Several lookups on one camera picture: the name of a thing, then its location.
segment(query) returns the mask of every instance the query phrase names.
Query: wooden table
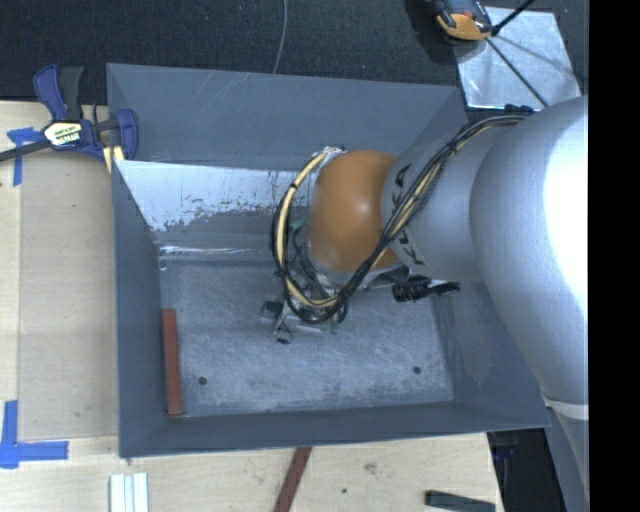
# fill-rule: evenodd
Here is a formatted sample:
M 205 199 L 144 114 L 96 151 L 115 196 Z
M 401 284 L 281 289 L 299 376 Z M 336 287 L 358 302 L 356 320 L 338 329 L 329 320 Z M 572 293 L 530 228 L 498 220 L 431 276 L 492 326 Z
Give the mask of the wooden table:
M 0 150 L 7 130 L 47 122 L 40 104 L 0 102 Z M 18 399 L 20 440 L 70 444 L 66 461 L 0 469 L 0 510 L 106 511 L 109 476 L 137 472 L 152 512 L 272 510 L 293 449 L 118 457 L 111 218 L 95 214 L 109 204 L 106 168 L 45 150 L 14 187 L 13 165 L 0 164 L 0 401 Z M 486 436 L 314 448 L 292 510 L 442 510 L 424 505 L 428 490 L 503 511 Z

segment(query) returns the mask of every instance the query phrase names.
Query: black cable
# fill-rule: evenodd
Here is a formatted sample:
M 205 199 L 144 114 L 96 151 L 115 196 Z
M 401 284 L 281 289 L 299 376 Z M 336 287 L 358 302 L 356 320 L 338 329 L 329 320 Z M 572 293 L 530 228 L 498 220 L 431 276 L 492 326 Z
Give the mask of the black cable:
M 490 39 L 487 39 L 487 43 L 494 49 L 494 51 L 498 54 L 498 56 L 504 61 L 504 63 L 509 66 L 509 69 L 515 73 L 515 75 L 520 79 L 520 81 L 525 85 L 527 89 L 531 91 L 531 93 L 538 99 L 540 103 L 542 103 L 545 107 L 548 107 L 549 104 L 544 100 L 540 93 L 536 91 L 536 89 L 529 83 L 529 81 L 522 76 L 522 74 L 516 69 L 516 67 L 505 57 L 505 55 L 498 49 L 498 47 L 491 42 Z
M 387 224 L 382 231 L 382 235 L 380 236 L 380 239 L 378 240 L 373 253 L 354 272 L 347 284 L 337 292 L 338 299 L 331 306 L 300 309 L 293 302 L 293 298 L 291 297 L 291 294 L 289 292 L 288 284 L 291 284 L 291 286 L 293 286 L 301 295 L 304 295 L 304 290 L 291 276 L 286 251 L 283 257 L 283 263 L 280 264 L 275 250 L 277 219 L 280 216 L 280 212 L 282 211 L 282 207 L 284 204 L 283 197 L 283 199 L 280 200 L 280 203 L 278 204 L 272 219 L 271 247 L 277 268 L 276 274 L 279 275 L 282 280 L 284 297 L 291 311 L 301 320 L 309 324 L 322 324 L 333 318 L 336 313 L 339 313 L 337 318 L 338 322 L 344 320 L 348 307 L 347 303 L 351 296 L 357 291 L 358 287 L 360 286 L 366 275 L 369 273 L 375 262 L 378 260 L 378 257 L 382 254 L 382 252 L 385 251 L 389 245 L 391 245 L 391 243 L 402 233 L 404 227 L 407 226 L 411 222 L 411 220 L 415 218 L 415 216 L 425 207 L 427 201 L 433 193 L 440 174 L 446 166 L 446 163 L 457 152 L 461 145 L 489 127 L 511 125 L 520 122 L 523 119 L 525 119 L 525 116 L 518 115 L 491 117 L 482 121 L 468 123 L 464 127 L 462 127 L 460 131 L 453 137 L 453 139 L 443 148 L 441 148 L 436 153 L 436 155 L 434 155 L 423 167 L 418 177 L 414 180 L 407 192 L 402 196 L 402 198 L 396 205 L 391 218 L 387 221 Z M 422 194 L 416 195 L 420 183 L 430 172 L 436 173 L 433 177 L 432 182 Z M 404 213 L 403 207 L 405 207 L 412 199 L 417 199 L 416 206 L 410 212 L 410 215 L 406 219 L 402 218 L 401 215 Z
M 492 36 L 497 36 L 505 26 L 507 26 L 509 23 L 511 23 L 511 20 L 513 20 L 516 16 L 519 16 L 522 11 L 524 11 L 527 7 L 529 7 L 535 1 L 536 0 L 527 0 L 524 4 L 522 4 L 515 11 L 513 11 L 511 14 L 509 14 L 509 16 L 507 16 L 500 23 L 498 23 L 495 27 L 493 27 L 493 29 L 491 30 L 491 35 Z
M 282 57 L 282 49 L 284 48 L 284 39 L 287 34 L 287 23 L 288 23 L 288 7 L 287 0 L 282 0 L 282 33 L 280 34 L 280 46 L 278 47 L 278 55 L 276 57 L 276 62 L 273 65 L 273 71 L 271 72 L 273 75 L 278 71 L 278 66 L 280 65 L 280 58 Z

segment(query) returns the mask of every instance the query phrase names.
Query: black wire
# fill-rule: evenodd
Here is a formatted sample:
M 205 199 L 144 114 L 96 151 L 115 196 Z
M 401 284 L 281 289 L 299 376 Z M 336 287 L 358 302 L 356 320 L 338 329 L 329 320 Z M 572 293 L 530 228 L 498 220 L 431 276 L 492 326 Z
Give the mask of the black wire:
M 499 117 L 491 117 L 482 121 L 471 122 L 463 126 L 458 133 L 453 137 L 453 139 L 446 144 L 443 148 L 441 148 L 423 167 L 420 174 L 413 181 L 407 192 L 402 196 L 399 203 L 396 205 L 390 219 L 387 221 L 385 225 L 382 235 L 376 244 L 376 248 L 373 253 L 362 263 L 362 265 L 353 273 L 347 284 L 337 292 L 338 299 L 336 302 L 327 307 L 317 307 L 309 309 L 309 308 L 298 308 L 294 302 L 291 294 L 289 293 L 289 289 L 287 286 L 287 282 L 289 281 L 292 286 L 295 287 L 296 291 L 301 295 L 304 295 L 304 290 L 300 287 L 300 285 L 293 279 L 289 272 L 289 262 L 287 259 L 287 254 L 283 255 L 283 264 L 281 265 L 278 261 L 276 250 L 275 250 L 275 239 L 276 239 L 276 230 L 277 230 L 277 219 L 280 216 L 280 212 L 282 211 L 282 207 L 284 205 L 284 197 L 280 200 L 278 204 L 275 214 L 273 216 L 272 224 L 271 224 L 271 247 L 273 252 L 273 258 L 276 264 L 276 274 L 278 274 L 282 280 L 282 286 L 284 290 L 284 297 L 287 301 L 287 304 L 291 311 L 298 316 L 301 320 L 309 324 L 322 324 L 336 315 L 338 313 L 337 320 L 341 322 L 346 317 L 347 313 L 347 304 L 353 293 L 356 292 L 362 281 L 369 273 L 375 262 L 377 261 L 380 254 L 387 249 L 389 245 L 402 233 L 403 229 L 407 226 L 413 218 L 425 207 L 428 202 L 433 190 L 435 188 L 436 182 L 444 170 L 446 163 L 448 160 L 457 152 L 460 145 L 474 136 L 476 136 L 480 131 L 484 130 L 487 127 L 494 126 L 505 126 L 515 124 L 517 122 L 525 119 L 525 116 L 519 115 L 506 115 Z M 422 179 L 426 177 L 426 175 L 430 172 L 436 172 L 433 181 L 430 183 L 427 190 L 425 190 L 422 194 L 416 196 L 416 191 L 418 189 L 419 184 Z M 418 202 L 416 207 L 414 207 L 413 211 L 410 215 L 405 219 L 401 219 L 400 215 L 402 213 L 403 207 L 407 205 L 408 201 L 412 198 L 417 197 Z
M 531 91 L 531 93 L 538 99 L 538 101 L 542 103 L 545 107 L 548 107 L 549 104 L 544 100 L 542 96 L 540 96 L 540 93 L 535 89 L 535 87 L 533 87 L 533 85 L 529 83 L 529 81 L 524 76 L 522 76 L 522 73 L 520 73 L 520 71 L 516 69 L 516 67 L 511 63 L 511 61 L 507 59 L 507 57 L 498 49 L 498 47 L 495 44 L 493 44 L 493 42 L 489 39 L 487 39 L 487 43 L 498 54 L 498 57 L 500 57 L 503 60 L 503 62 L 507 66 L 509 66 L 509 69 L 511 69 L 511 71 L 515 73 L 515 75 L 520 79 L 520 81 L 525 85 L 525 87 Z

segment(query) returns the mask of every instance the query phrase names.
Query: blue clamp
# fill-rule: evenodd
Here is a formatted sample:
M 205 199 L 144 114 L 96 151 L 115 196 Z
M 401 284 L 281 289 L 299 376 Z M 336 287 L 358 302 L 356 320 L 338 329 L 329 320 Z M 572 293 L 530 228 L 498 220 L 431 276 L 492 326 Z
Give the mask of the blue clamp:
M 59 64 L 50 64 L 33 77 L 33 86 L 38 100 L 51 114 L 52 122 L 45 127 L 43 133 L 60 121 L 79 124 L 76 138 L 68 143 L 58 144 L 47 137 L 52 141 L 50 147 L 55 151 L 75 151 L 104 162 L 105 146 L 100 142 L 99 135 L 102 123 L 93 125 L 90 121 L 82 119 L 82 110 L 78 105 L 78 83 L 83 71 L 81 67 L 62 68 Z M 131 159 L 138 149 L 135 115 L 130 109 L 122 109 L 116 112 L 116 119 L 120 128 L 122 151 L 127 159 Z
M 21 462 L 36 460 L 66 460 L 69 458 L 69 441 L 19 443 L 18 401 L 5 402 L 0 442 L 0 468 L 16 469 Z

